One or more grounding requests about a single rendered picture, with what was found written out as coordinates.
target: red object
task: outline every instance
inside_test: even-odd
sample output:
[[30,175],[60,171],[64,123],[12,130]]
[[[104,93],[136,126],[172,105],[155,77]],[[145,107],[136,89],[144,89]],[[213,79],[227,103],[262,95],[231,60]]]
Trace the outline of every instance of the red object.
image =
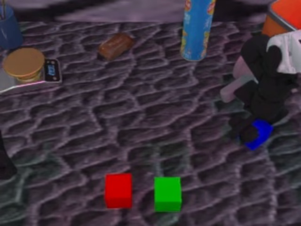
[[105,176],[104,200],[107,208],[131,208],[132,198],[132,175],[130,173]]

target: brown wooden block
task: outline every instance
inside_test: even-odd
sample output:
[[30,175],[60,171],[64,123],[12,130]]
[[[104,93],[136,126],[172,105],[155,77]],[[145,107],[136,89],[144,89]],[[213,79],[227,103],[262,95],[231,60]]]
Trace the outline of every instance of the brown wooden block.
[[114,60],[132,48],[134,43],[134,40],[129,35],[117,33],[99,46],[98,53],[107,60]]

